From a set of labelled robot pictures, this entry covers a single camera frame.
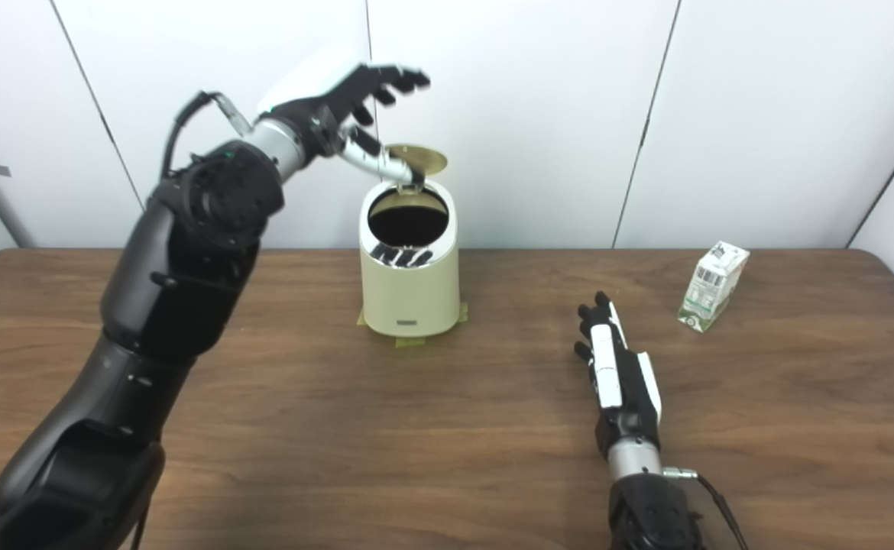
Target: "cream trash can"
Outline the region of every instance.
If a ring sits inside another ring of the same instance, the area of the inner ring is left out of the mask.
[[[359,217],[366,324],[398,338],[450,330],[461,312],[457,210],[450,192],[427,180],[420,192],[376,185]]]

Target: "robotic hand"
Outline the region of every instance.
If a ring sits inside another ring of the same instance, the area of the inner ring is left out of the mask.
[[[385,105],[429,85],[419,70],[356,65],[328,90],[267,105],[254,125],[218,93],[176,118],[160,184],[147,201],[101,301],[104,330],[76,382],[0,476],[0,550],[112,550],[138,525],[164,467],[161,429],[189,369],[219,340],[254,269],[282,185],[315,157],[419,186],[356,125],[363,101]],[[210,101],[241,139],[172,170],[179,130]]]
[[[646,353],[627,347],[614,304],[597,293],[596,306],[579,306],[576,342],[596,390],[597,447],[611,467],[611,550],[703,550],[685,492],[669,483],[658,454],[661,397]]]

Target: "robot finger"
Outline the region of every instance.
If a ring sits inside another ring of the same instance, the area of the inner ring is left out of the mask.
[[[589,345],[583,344],[582,341],[576,341],[576,345],[573,345],[573,351],[587,363],[593,359],[593,349],[590,349]]]
[[[352,109],[352,116],[354,116],[356,122],[363,126],[371,126],[375,122],[373,114],[363,104],[359,104],[358,107]]]
[[[396,97],[385,87],[380,87],[374,91],[373,97],[375,97],[381,104],[385,105],[385,107],[396,104]]]

